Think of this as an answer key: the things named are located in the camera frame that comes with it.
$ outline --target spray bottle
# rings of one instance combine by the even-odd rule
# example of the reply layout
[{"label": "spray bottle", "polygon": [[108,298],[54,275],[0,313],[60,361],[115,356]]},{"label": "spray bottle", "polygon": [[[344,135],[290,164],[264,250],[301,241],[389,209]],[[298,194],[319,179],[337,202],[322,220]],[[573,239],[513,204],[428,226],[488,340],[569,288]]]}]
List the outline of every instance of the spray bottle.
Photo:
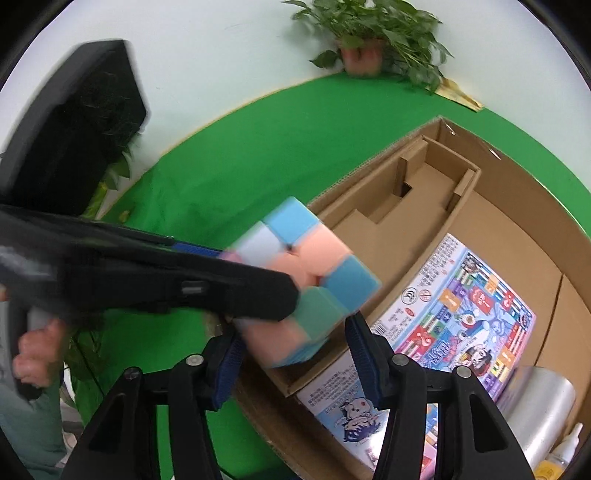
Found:
[{"label": "spray bottle", "polygon": [[562,443],[535,469],[535,480],[557,480],[562,475],[574,457],[581,430],[583,430],[583,424],[577,423],[573,431],[564,437]]}]

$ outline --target plant pot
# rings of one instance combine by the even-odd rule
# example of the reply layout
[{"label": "plant pot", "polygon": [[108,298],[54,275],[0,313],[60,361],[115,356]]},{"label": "plant pot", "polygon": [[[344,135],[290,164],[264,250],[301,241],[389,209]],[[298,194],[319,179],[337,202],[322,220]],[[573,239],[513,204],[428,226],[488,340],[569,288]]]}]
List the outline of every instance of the plant pot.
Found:
[{"label": "plant pot", "polygon": [[353,77],[376,77],[382,71],[384,42],[377,39],[365,40],[363,47],[343,48],[345,71]]}]

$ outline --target black handle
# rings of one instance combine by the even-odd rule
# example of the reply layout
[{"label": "black handle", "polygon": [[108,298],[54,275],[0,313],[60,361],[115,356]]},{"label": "black handle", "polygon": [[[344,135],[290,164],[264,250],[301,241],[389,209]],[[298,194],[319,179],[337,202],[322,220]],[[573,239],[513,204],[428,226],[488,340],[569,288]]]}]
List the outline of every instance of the black handle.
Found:
[{"label": "black handle", "polygon": [[2,319],[2,334],[7,351],[4,352],[4,379],[16,393],[25,400],[36,400],[43,393],[43,389],[22,383],[14,376],[12,361],[19,354],[18,340],[29,331],[29,313],[31,308],[16,298],[11,298],[8,308],[5,309],[5,318]]}]

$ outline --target green cloth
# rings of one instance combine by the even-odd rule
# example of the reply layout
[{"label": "green cloth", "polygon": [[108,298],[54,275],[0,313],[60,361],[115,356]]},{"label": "green cloth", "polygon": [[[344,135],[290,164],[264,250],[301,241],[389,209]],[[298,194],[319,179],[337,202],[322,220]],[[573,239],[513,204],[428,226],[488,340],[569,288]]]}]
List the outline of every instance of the green cloth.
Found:
[{"label": "green cloth", "polygon": [[[288,196],[308,202],[362,162],[444,115],[531,172],[591,232],[591,196],[548,150],[491,111],[474,113],[391,79],[325,77],[258,100],[218,120],[164,155],[107,215],[179,240],[224,248]],[[102,338],[108,389],[130,365],[173,366],[205,343],[198,312],[166,316],[111,312]],[[77,384],[87,420],[100,402],[92,382]],[[163,479],[172,475],[165,413],[159,428]],[[234,401],[209,416],[218,460],[233,476],[280,464]]]}]

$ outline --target rubik's cube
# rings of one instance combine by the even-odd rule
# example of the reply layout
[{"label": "rubik's cube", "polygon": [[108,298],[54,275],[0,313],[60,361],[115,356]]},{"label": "rubik's cube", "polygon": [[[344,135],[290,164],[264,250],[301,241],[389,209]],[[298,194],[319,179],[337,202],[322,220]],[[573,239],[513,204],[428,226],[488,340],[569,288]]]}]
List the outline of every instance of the rubik's cube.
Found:
[{"label": "rubik's cube", "polygon": [[287,273],[301,290],[296,310],[280,322],[236,321],[251,353],[265,367],[312,358],[335,326],[380,288],[351,250],[293,197],[222,258]]}]

